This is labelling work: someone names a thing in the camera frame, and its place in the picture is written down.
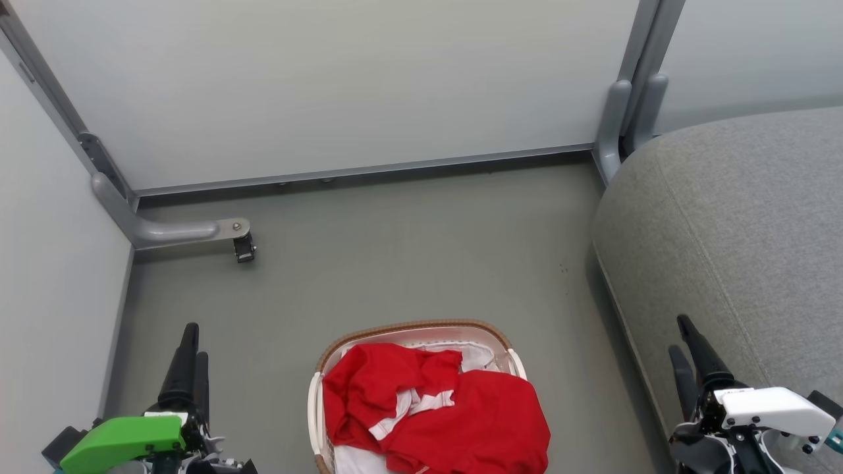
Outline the grey fabric sofa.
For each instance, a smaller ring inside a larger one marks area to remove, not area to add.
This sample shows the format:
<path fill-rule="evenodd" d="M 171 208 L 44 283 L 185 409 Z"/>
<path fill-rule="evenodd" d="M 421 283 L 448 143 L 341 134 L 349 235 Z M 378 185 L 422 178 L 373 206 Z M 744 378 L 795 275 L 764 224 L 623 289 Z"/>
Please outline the grey fabric sofa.
<path fill-rule="evenodd" d="M 592 241 L 665 437 L 680 314 L 738 381 L 843 405 L 843 106 L 654 138 L 609 182 Z"/>

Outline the grey partition corner post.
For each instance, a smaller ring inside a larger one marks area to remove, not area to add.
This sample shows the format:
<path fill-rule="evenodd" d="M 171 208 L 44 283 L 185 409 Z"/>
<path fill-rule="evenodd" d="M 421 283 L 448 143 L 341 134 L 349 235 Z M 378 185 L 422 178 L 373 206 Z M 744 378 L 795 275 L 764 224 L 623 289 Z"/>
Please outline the grey partition corner post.
<path fill-rule="evenodd" d="M 138 196 L 119 171 L 105 144 L 88 130 L 71 99 L 40 54 L 36 43 L 25 30 L 23 22 L 13 10 L 11 0 L 0 0 L 0 31 L 3 31 L 17 55 L 18 66 L 24 77 L 44 94 L 46 102 L 50 104 L 48 110 L 57 112 L 57 123 L 67 128 L 73 141 L 86 154 L 82 162 L 91 170 L 105 174 L 128 203 L 130 210 L 135 212 L 138 209 Z"/>

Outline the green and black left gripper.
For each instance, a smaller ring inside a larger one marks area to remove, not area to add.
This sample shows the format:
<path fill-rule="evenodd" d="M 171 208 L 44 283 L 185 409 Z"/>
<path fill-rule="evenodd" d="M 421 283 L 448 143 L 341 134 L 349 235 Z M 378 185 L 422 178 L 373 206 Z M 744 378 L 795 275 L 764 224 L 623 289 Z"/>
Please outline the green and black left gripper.
<path fill-rule="evenodd" d="M 184 328 L 157 396 L 164 411 L 66 427 L 43 450 L 54 474 L 257 474 L 253 461 L 223 458 L 224 438 L 209 433 L 209 356 L 198 353 L 199 332 L 196 322 Z"/>

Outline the long grey partition foot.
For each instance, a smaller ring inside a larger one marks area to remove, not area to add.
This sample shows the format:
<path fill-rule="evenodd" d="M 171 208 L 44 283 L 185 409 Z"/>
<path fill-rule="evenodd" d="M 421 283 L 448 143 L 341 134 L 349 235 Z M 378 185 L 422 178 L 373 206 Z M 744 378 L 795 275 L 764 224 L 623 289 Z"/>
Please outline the long grey partition foot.
<path fill-rule="evenodd" d="M 250 222 L 245 218 L 177 223 L 142 218 L 133 212 L 111 180 L 100 172 L 91 176 L 91 187 L 99 203 L 138 251 L 209 241 L 232 241 L 251 233 Z"/>

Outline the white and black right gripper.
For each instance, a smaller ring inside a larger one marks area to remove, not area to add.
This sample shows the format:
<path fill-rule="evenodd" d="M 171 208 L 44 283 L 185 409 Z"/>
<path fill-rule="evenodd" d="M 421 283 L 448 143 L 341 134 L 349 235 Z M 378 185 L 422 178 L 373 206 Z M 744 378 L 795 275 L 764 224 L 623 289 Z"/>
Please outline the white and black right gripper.
<path fill-rule="evenodd" d="M 809 397 L 783 387 L 726 389 L 735 378 L 690 316 L 677 316 L 678 330 L 692 355 L 699 388 L 686 355 L 668 347 L 680 408 L 686 422 L 674 428 L 670 453 L 676 474 L 803 474 L 773 449 L 843 456 L 843 407 L 819 391 Z"/>

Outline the white basket liner cloth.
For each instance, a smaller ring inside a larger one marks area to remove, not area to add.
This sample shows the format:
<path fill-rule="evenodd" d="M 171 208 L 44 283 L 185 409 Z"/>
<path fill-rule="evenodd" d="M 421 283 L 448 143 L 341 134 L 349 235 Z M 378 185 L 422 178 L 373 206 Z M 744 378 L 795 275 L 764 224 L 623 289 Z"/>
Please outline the white basket liner cloth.
<path fill-rule="evenodd" d="M 326 433 L 325 402 L 323 379 L 329 370 L 345 356 L 349 350 L 362 343 L 352 341 L 329 352 L 328 364 L 314 376 L 308 393 L 308 429 L 310 441 L 316 455 L 320 455 L 322 466 L 320 474 L 398 474 L 387 468 L 382 455 L 353 447 L 335 449 Z M 477 341 L 412 341 L 404 342 L 402 347 L 419 349 L 429 353 L 455 350 L 463 355 L 462 371 L 490 370 L 524 377 L 525 371 L 519 363 L 512 362 L 512 352 L 499 343 L 488 345 Z"/>

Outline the white woven laundry basket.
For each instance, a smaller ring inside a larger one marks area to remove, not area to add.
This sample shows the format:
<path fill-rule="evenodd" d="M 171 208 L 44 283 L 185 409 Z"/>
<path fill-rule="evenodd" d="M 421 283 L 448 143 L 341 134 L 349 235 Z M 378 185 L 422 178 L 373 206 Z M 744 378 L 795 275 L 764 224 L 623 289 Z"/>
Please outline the white woven laundry basket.
<path fill-rule="evenodd" d="M 322 380 L 341 357 L 358 343 L 394 343 L 403 347 L 421 347 L 431 343 L 479 343 L 493 351 L 493 360 L 502 372 L 527 380 L 524 364 L 508 337 L 485 321 L 410 321 L 346 334 L 325 349 L 308 387 L 308 436 L 318 474 L 335 474 L 333 445 L 325 434 Z"/>

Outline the grey partition double post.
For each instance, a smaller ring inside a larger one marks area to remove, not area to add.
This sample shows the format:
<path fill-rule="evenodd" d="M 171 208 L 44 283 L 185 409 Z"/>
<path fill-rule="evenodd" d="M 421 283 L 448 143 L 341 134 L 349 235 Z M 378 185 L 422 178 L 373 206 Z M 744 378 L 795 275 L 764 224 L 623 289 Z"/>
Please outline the grey partition double post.
<path fill-rule="evenodd" d="M 630 118 L 638 104 L 641 93 L 645 87 L 645 81 L 651 75 L 661 73 L 661 66 L 670 45 L 672 35 L 676 30 L 678 19 L 686 5 L 686 0 L 657 0 L 657 8 L 650 24 L 650 30 L 645 39 L 636 71 L 632 81 L 632 93 L 630 94 L 629 105 L 624 117 L 624 124 L 621 129 L 621 137 L 626 135 Z"/>

